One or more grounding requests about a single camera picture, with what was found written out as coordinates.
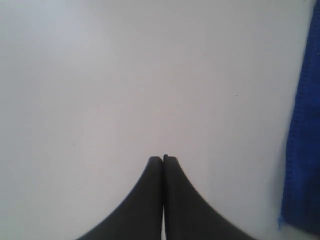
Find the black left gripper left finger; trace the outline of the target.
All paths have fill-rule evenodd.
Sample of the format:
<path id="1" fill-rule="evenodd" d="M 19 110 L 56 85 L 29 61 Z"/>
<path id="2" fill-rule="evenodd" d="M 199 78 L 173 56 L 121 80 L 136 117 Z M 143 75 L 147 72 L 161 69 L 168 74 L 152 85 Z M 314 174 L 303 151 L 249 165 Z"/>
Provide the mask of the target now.
<path id="1" fill-rule="evenodd" d="M 80 240 L 160 240 L 163 222 L 163 161 L 148 159 L 134 188 L 102 222 Z"/>

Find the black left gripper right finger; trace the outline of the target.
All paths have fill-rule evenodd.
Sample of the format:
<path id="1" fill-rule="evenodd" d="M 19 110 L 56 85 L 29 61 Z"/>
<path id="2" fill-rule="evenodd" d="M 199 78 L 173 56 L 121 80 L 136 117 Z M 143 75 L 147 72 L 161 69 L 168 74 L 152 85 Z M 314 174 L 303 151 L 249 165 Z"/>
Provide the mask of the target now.
<path id="1" fill-rule="evenodd" d="M 193 187 L 178 159 L 163 156 L 163 206 L 167 240 L 252 240 L 215 211 Z"/>

